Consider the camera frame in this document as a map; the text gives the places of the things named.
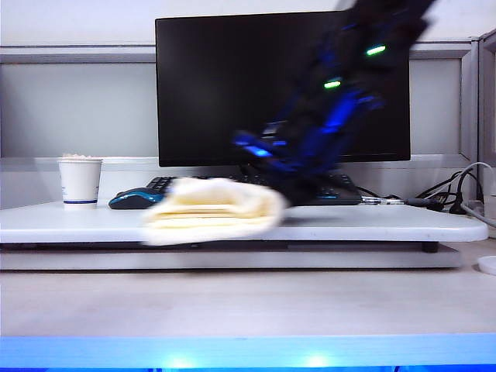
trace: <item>paper cup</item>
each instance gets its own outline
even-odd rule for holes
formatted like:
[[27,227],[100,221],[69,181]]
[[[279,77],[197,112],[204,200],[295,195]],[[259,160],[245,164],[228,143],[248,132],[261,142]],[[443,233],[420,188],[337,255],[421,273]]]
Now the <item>paper cup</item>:
[[69,210],[96,208],[102,159],[59,159],[62,199]]

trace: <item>black monitor screen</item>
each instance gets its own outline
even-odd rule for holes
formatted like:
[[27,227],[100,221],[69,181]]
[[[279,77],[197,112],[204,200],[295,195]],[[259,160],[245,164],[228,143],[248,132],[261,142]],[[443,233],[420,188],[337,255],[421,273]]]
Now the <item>black monitor screen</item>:
[[[159,163],[245,164],[233,133],[260,133],[281,115],[321,36],[342,12],[169,18],[156,21]],[[363,117],[341,161],[410,158],[408,55],[386,105]]]

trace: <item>green led light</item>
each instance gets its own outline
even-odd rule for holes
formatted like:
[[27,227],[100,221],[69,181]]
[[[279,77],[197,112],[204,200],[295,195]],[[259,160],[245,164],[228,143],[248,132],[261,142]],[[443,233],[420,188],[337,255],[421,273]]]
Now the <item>green led light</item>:
[[332,80],[328,81],[324,84],[325,89],[332,89],[332,88],[337,88],[341,85],[341,81],[339,80]]
[[376,46],[372,49],[369,49],[367,51],[367,56],[373,56],[374,54],[379,54],[379,53],[382,53],[386,50],[386,46],[385,45],[380,45],[380,46]]

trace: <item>computer mouse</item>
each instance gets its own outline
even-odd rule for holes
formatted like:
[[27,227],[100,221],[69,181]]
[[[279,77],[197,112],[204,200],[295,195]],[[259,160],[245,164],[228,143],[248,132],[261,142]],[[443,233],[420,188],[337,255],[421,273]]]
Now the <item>computer mouse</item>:
[[146,209],[164,198],[164,194],[152,188],[132,188],[118,192],[108,202],[112,209]]

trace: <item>cream cloth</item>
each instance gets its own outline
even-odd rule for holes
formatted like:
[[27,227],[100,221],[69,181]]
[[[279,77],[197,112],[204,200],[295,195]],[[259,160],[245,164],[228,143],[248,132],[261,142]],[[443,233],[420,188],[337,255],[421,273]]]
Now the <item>cream cloth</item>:
[[270,188],[227,178],[178,178],[165,199],[148,208],[144,243],[165,246],[239,238],[281,222],[287,203]]

